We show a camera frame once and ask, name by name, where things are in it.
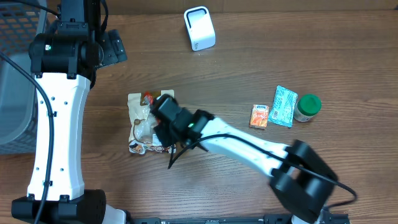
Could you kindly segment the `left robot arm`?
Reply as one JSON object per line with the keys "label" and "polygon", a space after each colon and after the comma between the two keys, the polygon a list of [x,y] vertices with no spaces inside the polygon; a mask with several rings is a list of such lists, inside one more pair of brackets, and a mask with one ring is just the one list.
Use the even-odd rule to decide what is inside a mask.
{"label": "left robot arm", "polygon": [[27,223],[120,223],[128,212],[107,204],[101,189],[85,188],[81,171],[83,112],[99,68],[127,59],[119,33],[107,30],[105,1],[62,1],[53,27],[29,47],[37,91],[34,170],[24,197],[11,213]]}

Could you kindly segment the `brown pantree snack bag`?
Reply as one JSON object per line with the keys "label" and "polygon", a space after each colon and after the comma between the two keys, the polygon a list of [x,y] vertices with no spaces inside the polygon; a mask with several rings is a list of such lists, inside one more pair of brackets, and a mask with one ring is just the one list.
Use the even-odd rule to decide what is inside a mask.
{"label": "brown pantree snack bag", "polygon": [[[150,91],[154,100],[163,94],[174,96],[173,90]],[[129,136],[129,151],[134,154],[143,155],[147,151],[159,153],[171,153],[170,147],[163,147],[154,131],[157,121],[150,112],[150,105],[142,105],[143,94],[130,93],[127,97],[127,106],[131,122],[131,132]]]}

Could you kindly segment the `green lid jar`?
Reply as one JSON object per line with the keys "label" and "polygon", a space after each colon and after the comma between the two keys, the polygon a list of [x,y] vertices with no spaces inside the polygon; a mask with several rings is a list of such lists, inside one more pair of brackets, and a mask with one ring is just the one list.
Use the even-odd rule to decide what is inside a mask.
{"label": "green lid jar", "polygon": [[299,122],[310,121],[322,108],[321,100],[313,94],[303,95],[296,103],[294,119]]}

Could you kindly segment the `red snack stick packet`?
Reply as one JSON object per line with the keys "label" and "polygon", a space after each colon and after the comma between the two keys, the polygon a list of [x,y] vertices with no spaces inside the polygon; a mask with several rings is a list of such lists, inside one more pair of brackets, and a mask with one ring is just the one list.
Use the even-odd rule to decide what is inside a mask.
{"label": "red snack stick packet", "polygon": [[146,91],[143,94],[143,97],[142,97],[142,100],[141,100],[141,104],[142,105],[151,105],[153,100],[154,100],[154,97],[153,97],[152,92]]}

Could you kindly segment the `teal snack packet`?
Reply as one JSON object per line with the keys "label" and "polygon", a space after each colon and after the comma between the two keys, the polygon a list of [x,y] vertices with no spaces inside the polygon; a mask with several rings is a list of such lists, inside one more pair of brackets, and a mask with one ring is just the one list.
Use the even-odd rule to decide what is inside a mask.
{"label": "teal snack packet", "polygon": [[297,98],[298,94],[296,92],[278,85],[268,120],[272,123],[291,128]]}

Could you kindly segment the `orange small box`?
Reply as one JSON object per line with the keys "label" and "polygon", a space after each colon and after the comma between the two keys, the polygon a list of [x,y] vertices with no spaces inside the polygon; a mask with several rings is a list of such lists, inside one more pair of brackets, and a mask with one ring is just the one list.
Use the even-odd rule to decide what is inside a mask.
{"label": "orange small box", "polygon": [[269,115],[267,105],[253,105],[249,126],[251,128],[266,129]]}

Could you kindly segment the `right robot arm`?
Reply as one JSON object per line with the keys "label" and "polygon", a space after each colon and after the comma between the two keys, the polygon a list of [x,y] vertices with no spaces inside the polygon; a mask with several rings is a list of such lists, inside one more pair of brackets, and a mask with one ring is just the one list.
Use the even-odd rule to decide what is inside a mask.
{"label": "right robot arm", "polygon": [[163,146],[180,144],[180,155],[199,147],[236,159],[269,179],[293,223],[320,223],[338,177],[307,143],[295,140],[286,145],[257,138],[207,111],[191,113],[168,94],[154,99],[150,112],[159,122],[154,131]]}

